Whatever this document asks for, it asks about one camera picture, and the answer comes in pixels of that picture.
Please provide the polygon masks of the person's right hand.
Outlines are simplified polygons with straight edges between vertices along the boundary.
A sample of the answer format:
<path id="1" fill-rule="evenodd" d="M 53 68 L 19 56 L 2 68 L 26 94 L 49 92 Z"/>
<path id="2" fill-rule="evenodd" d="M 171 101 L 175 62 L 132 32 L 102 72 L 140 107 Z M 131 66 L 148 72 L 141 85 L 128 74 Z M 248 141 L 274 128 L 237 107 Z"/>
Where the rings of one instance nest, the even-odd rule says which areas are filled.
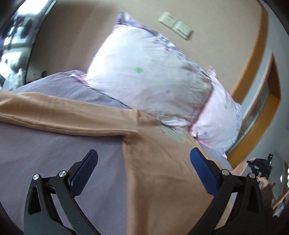
<path id="1" fill-rule="evenodd" d="M 256 179 L 259 183 L 262 183 L 262 188 L 265 188 L 269 185 L 269 181 L 266 179 L 266 177 L 257 176 Z"/>

